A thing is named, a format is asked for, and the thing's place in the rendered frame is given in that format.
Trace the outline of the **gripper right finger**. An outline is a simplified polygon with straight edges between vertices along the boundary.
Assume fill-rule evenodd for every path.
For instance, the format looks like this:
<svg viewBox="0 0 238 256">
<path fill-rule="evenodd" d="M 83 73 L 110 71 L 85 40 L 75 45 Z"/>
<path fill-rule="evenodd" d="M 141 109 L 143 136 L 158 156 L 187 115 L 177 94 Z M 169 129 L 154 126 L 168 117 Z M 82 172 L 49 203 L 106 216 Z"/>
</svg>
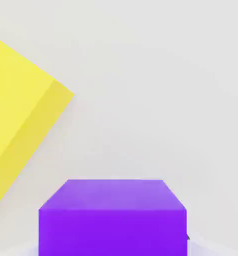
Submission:
<svg viewBox="0 0 238 256">
<path fill-rule="evenodd" d="M 187 256 L 238 256 L 238 251 L 189 233 Z"/>
</svg>

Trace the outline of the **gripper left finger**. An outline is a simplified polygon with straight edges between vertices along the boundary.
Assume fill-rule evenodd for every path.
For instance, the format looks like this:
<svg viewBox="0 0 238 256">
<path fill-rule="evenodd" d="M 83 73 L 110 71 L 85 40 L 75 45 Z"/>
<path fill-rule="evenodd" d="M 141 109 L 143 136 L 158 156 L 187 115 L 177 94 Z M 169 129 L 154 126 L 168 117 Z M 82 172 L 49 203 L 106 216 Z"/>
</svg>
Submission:
<svg viewBox="0 0 238 256">
<path fill-rule="evenodd" d="M 16 246 L 2 253 L 2 256 L 39 256 L 36 244 Z"/>
</svg>

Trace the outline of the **small purple cube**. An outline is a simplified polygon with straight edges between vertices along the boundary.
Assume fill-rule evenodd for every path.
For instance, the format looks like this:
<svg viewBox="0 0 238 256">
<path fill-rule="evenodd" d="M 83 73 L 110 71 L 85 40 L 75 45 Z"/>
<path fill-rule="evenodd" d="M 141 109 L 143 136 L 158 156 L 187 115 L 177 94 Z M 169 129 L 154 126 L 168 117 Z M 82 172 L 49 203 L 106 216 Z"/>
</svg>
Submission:
<svg viewBox="0 0 238 256">
<path fill-rule="evenodd" d="M 38 256 L 188 256 L 187 210 L 162 180 L 69 179 L 38 211 Z"/>
</svg>

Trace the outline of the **large yellow box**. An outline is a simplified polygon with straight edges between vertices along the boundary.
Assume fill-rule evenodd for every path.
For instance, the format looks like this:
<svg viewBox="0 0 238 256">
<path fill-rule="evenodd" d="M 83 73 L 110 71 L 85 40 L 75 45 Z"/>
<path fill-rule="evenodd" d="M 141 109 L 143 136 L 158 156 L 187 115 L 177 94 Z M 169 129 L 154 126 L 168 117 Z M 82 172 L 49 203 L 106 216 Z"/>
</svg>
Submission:
<svg viewBox="0 0 238 256">
<path fill-rule="evenodd" d="M 0 40 L 0 201 L 73 97 Z"/>
</svg>

